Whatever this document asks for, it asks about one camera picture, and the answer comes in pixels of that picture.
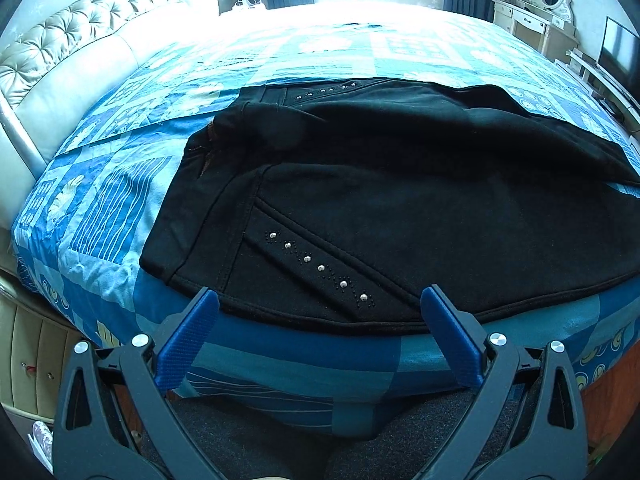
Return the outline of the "black studded pants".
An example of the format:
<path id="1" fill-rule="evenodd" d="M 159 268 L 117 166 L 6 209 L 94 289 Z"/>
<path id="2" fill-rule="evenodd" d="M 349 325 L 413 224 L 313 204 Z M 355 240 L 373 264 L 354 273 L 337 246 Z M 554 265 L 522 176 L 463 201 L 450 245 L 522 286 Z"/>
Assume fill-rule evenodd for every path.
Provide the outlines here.
<path id="1" fill-rule="evenodd" d="M 246 87 L 190 136 L 140 264 L 262 323 L 421 333 L 431 285 L 492 321 L 634 278 L 638 184 L 617 144 L 496 86 Z"/>

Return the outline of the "beige bedside cabinet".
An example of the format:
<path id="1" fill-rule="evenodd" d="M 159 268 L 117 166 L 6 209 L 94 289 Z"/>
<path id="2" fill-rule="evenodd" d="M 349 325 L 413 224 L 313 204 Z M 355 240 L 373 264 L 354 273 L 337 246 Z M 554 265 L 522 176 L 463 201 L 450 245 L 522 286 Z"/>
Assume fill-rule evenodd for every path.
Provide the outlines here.
<path id="1" fill-rule="evenodd" d="M 1 273 L 1 404 L 8 412 L 53 422 L 67 361 L 83 339 L 46 300 Z"/>

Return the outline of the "blue patterned bed sheet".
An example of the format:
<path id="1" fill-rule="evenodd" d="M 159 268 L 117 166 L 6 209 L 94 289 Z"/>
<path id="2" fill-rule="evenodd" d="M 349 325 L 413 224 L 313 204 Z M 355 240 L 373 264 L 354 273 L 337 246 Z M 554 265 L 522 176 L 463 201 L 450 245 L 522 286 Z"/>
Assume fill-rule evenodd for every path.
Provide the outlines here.
<path id="1" fill-rule="evenodd" d="M 154 55 L 62 143 L 13 223 L 21 278 L 100 347 L 151 333 L 194 296 L 140 264 L 190 136 L 246 87 L 372 78 L 499 87 L 529 113 L 617 144 L 639 175 L 638 152 L 585 89 L 488 22 L 413 6 L 218 18 L 210 36 Z M 456 384 L 423 318 L 421 333 L 320 333 L 235 316 L 218 301 L 184 396 L 225 396 L 299 429 L 367 437 L 403 400 Z M 638 341 L 639 272 L 582 299 L 476 317 L 522 346 L 562 341 L 588 386 Z"/>

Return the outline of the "white tv stand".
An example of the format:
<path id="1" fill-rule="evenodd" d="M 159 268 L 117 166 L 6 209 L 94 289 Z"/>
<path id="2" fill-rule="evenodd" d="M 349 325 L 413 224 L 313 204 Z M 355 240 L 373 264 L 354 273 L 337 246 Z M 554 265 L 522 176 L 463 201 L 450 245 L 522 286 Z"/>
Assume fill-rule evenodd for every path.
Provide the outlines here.
<path id="1" fill-rule="evenodd" d="M 639 140 L 639 102 L 598 63 L 590 63 L 575 51 L 567 51 L 568 62 L 554 64 L 577 80 L 600 103 L 628 136 Z"/>

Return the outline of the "white tufted leather headboard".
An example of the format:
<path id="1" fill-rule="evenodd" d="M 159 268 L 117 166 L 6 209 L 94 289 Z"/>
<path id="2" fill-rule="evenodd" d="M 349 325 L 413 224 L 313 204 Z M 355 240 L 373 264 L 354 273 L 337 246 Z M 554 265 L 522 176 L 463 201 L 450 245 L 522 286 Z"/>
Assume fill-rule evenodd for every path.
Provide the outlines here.
<path id="1" fill-rule="evenodd" d="M 1 53 L 1 227 L 99 98 L 202 29 L 218 0 L 77 0 Z"/>

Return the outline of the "white dressing table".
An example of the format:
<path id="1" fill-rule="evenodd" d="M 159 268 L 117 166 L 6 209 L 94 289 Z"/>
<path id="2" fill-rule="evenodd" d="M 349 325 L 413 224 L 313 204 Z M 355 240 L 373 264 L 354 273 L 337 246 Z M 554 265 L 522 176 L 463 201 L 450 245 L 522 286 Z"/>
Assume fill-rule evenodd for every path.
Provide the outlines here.
<path id="1" fill-rule="evenodd" d="M 556 26 L 551 18 L 542 18 L 535 12 L 504 0 L 494 3 L 494 24 L 528 44 L 548 60 L 567 63 L 568 52 L 578 47 L 574 34 L 563 26 Z"/>

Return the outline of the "black flat screen television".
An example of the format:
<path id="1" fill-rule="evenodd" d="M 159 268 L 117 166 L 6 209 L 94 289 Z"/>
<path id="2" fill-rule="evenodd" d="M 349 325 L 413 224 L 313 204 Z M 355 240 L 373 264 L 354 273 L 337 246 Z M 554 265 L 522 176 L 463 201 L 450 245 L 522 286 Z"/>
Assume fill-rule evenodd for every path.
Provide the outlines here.
<path id="1" fill-rule="evenodd" d="M 639 36 L 606 18 L 598 64 L 636 100 L 639 99 Z"/>

